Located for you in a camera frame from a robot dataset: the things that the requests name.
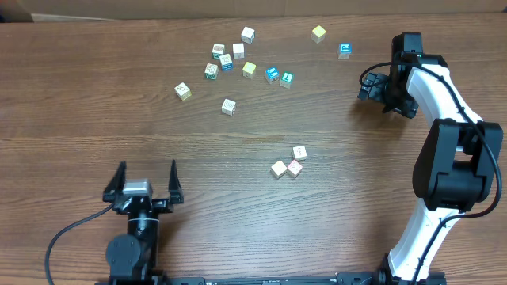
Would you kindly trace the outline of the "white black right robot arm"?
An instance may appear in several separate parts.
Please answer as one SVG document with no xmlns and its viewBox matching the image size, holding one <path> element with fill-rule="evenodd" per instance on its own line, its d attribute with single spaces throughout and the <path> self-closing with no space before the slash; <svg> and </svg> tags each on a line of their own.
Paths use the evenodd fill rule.
<svg viewBox="0 0 507 285">
<path fill-rule="evenodd" d="M 412 118 L 422 110 L 430 127 L 414 166 L 414 212 L 396 246 L 374 273 L 353 273 L 355 284 L 443 284 L 430 264 L 452 227 L 488 215 L 501 198 L 498 164 L 503 130 L 477 115 L 452 83 L 439 55 L 396 52 L 390 73 L 372 67 L 359 79 L 358 97 Z"/>
</svg>

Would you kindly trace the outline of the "red sided wood block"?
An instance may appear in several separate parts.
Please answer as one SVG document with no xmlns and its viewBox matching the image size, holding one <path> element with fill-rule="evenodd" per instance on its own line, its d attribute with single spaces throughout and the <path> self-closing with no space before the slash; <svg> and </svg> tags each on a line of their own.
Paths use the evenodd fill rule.
<svg viewBox="0 0 507 285">
<path fill-rule="evenodd" d="M 287 165 L 287 173 L 292 178 L 296 178 L 301 173 L 302 169 L 303 166 L 297 160 L 293 160 Z"/>
</svg>

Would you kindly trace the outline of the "white wood block letter T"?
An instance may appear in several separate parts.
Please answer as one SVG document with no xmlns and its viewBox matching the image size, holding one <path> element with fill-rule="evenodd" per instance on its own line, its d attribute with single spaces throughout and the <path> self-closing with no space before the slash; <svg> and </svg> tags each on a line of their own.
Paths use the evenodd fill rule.
<svg viewBox="0 0 507 285">
<path fill-rule="evenodd" d="M 292 156 L 296 161 L 304 161 L 307 158 L 305 146 L 294 146 L 292 148 Z"/>
</svg>

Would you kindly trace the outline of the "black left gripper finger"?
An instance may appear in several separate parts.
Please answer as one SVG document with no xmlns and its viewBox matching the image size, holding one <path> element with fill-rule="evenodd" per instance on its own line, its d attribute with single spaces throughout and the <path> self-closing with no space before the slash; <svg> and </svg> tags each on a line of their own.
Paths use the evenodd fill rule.
<svg viewBox="0 0 507 285">
<path fill-rule="evenodd" d="M 171 204 L 184 203 L 184 194 L 181 187 L 181 183 L 177 176 L 177 164 L 175 160 L 172 160 L 171 163 L 168 192 L 170 194 Z"/>
<path fill-rule="evenodd" d="M 125 161 L 122 161 L 118 168 L 116 169 L 116 172 L 111 179 L 111 181 L 108 183 L 108 185 L 105 187 L 105 190 L 102 194 L 102 201 L 106 203 L 112 203 L 116 196 L 118 194 L 121 194 L 124 188 L 124 184 L 126 181 L 125 173 L 126 173 L 126 167 L 127 164 Z"/>
</svg>

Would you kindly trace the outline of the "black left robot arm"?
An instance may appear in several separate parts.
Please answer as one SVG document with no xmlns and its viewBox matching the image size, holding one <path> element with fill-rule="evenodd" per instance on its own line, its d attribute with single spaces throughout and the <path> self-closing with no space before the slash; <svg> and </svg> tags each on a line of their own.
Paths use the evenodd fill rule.
<svg viewBox="0 0 507 285">
<path fill-rule="evenodd" d="M 173 161 L 168 183 L 169 196 L 155 199 L 148 179 L 127 180 L 122 161 L 103 191 L 103 200 L 118 215 L 128 217 L 126 234 L 108 244 L 105 258 L 110 267 L 109 284 L 167 284 L 167 275 L 157 269 L 159 216 L 173 212 L 184 202 L 184 195 Z"/>
</svg>

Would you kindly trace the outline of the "wood block letter E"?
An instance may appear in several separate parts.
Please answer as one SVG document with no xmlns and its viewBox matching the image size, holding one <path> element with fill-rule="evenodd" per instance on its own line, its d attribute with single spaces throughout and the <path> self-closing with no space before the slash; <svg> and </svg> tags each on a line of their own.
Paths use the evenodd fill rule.
<svg viewBox="0 0 507 285">
<path fill-rule="evenodd" d="M 236 102 L 235 101 L 232 101 L 229 99 L 224 100 L 222 107 L 221 107 L 222 113 L 229 115 L 229 116 L 233 116 L 235 109 L 236 109 Z"/>
</svg>

